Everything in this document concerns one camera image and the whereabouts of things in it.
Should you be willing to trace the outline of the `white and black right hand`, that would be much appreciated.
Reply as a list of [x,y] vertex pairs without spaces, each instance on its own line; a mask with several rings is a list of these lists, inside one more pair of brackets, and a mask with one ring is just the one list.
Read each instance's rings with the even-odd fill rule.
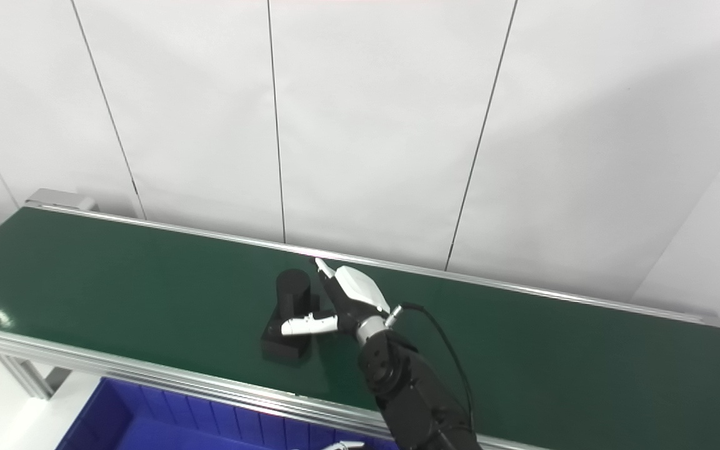
[[391,306],[371,277],[346,265],[333,269],[321,258],[312,261],[332,310],[284,320],[278,325],[280,335],[342,333],[354,337],[363,347],[373,335],[388,330],[386,320]]

